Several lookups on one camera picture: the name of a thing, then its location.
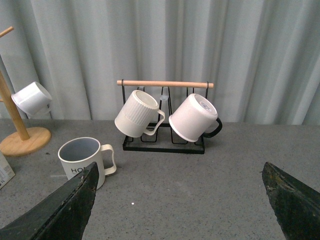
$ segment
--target box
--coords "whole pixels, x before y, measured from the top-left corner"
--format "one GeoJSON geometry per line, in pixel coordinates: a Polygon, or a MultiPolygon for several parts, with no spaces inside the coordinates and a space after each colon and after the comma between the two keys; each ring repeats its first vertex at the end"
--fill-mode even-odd
{"type": "Polygon", "coordinates": [[[16,174],[0,151],[0,189],[10,181],[16,174]]]}

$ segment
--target black mug handle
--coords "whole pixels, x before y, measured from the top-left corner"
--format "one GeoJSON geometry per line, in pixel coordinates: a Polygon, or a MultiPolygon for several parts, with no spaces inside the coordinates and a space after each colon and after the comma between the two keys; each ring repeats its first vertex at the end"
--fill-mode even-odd
{"type": "Polygon", "coordinates": [[[213,130],[212,132],[208,132],[208,133],[204,132],[202,134],[202,136],[204,136],[205,138],[212,138],[213,136],[217,135],[221,131],[222,122],[221,122],[220,118],[217,118],[216,121],[219,123],[219,126],[215,130],[213,130]]]}

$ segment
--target curtain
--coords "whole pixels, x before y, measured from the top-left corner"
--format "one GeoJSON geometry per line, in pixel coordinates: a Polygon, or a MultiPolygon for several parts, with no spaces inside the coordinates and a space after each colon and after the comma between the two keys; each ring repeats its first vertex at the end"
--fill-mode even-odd
{"type": "MultiPolygon", "coordinates": [[[[1,0],[0,32],[14,31],[0,70],[12,93],[50,92],[41,119],[114,120],[125,79],[214,83],[223,122],[320,125],[319,12],[318,0],[1,0]]],[[[185,97],[172,89],[173,110],[185,97]]]]}

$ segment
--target mug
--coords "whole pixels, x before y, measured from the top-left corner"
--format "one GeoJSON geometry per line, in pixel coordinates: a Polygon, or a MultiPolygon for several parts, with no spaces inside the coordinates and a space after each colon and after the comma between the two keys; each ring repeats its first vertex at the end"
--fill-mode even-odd
{"type": "Polygon", "coordinates": [[[169,117],[171,128],[184,140],[196,142],[203,135],[206,138],[212,138],[222,129],[222,122],[218,118],[215,107],[205,97],[192,93],[178,109],[169,117]],[[218,122],[218,127],[206,133],[205,130],[218,122]]]}
{"type": "Polygon", "coordinates": [[[96,162],[99,171],[99,180],[96,189],[99,189],[105,182],[106,175],[113,174],[117,170],[114,160],[114,149],[110,144],[101,145],[100,142],[92,137],[79,137],[66,142],[58,151],[65,174],[70,180],[85,167],[96,162]],[[102,158],[102,152],[112,151],[113,166],[106,168],[102,158]]]}
{"type": "Polygon", "coordinates": [[[134,90],[115,118],[114,124],[123,134],[138,138],[142,134],[154,135],[165,117],[165,113],[159,109],[158,102],[152,96],[144,91],[134,90]],[[149,131],[147,127],[157,113],[163,118],[152,131],[149,131]]]}
{"type": "MultiPolygon", "coordinates": [[[[35,115],[40,109],[46,107],[52,101],[50,93],[36,81],[17,93],[12,94],[11,98],[19,109],[30,116],[35,115]]],[[[50,110],[49,108],[41,114],[48,113],[50,110]]]]}

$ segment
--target mug rack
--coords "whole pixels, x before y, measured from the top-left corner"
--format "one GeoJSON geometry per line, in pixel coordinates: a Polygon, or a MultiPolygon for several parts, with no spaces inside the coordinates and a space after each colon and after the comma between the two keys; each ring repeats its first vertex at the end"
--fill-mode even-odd
{"type": "MultiPolygon", "coordinates": [[[[10,33],[14,28],[0,32],[0,38],[10,33]]],[[[51,139],[51,132],[44,127],[26,128],[16,104],[11,98],[11,92],[0,71],[0,102],[4,103],[12,121],[16,132],[7,136],[0,143],[0,151],[8,157],[19,157],[28,155],[43,148],[51,139]]]]}
{"type": "MultiPolygon", "coordinates": [[[[181,82],[181,81],[136,81],[136,80],[118,80],[117,85],[122,87],[123,104],[126,103],[125,86],[136,86],[138,90],[146,91],[146,87],[161,87],[161,97],[159,109],[163,107],[163,103],[167,102],[169,116],[173,114],[172,97],[170,87],[186,88],[186,97],[189,95],[189,89],[192,93],[195,88],[205,89],[205,98],[208,97],[208,90],[214,87],[209,82],[181,82]]],[[[154,129],[157,123],[150,123],[148,129],[154,129]]],[[[183,153],[183,154],[204,154],[205,142],[204,137],[200,136],[197,142],[188,142],[179,137],[171,128],[170,124],[163,122],[153,136],[143,134],[140,138],[125,136],[122,149],[124,151],[140,151],[140,152],[161,152],[161,153],[183,153]]]]}

